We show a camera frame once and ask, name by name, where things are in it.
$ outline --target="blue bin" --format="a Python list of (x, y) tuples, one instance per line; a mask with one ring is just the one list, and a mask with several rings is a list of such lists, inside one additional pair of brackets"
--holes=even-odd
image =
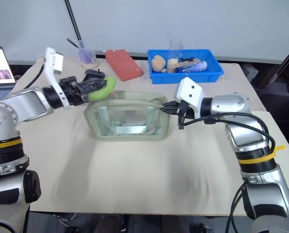
[(148, 50), (148, 62), (150, 78), (153, 84), (179, 83), (181, 79), (189, 77), (196, 83), (209, 83), (218, 80), (219, 76), (224, 73), (217, 59), (210, 50), (182, 50), (182, 58), (195, 57), (201, 61), (207, 62), (207, 69), (197, 73), (173, 73), (168, 74), (155, 72), (152, 70), (151, 60), (155, 55), (159, 55), (167, 62), (169, 50)]

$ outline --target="table surface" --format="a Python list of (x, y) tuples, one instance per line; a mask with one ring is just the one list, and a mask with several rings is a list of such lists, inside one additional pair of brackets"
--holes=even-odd
[[(115, 76), (104, 59), (101, 71)], [(143, 76), (121, 82), (116, 90), (151, 91), (172, 100), (176, 84), (153, 85), (147, 61), (136, 61)], [(16, 84), (22, 89), (37, 74), (39, 59)], [(270, 113), (266, 112), (238, 64), (221, 64), (225, 74), (216, 83), (200, 83), (208, 97), (234, 91), (251, 100), (253, 114), (268, 125), (277, 145), (287, 149), (277, 153), (289, 186), (289, 145)], [(57, 79), (76, 76), (80, 82), (85, 69), (74, 58), (64, 59)], [(47, 85), (41, 75), (35, 82)], [(83, 117), (86, 106), (72, 106), (18, 129), (29, 169), (38, 172), (41, 198), (32, 211), (84, 213), (137, 213), (228, 215), (233, 196), (241, 185), (239, 165), (224, 133), (223, 124), (197, 123), (177, 128), (171, 116), (166, 139), (154, 142), (104, 142), (92, 138)], [(236, 215), (245, 215), (240, 202)]]

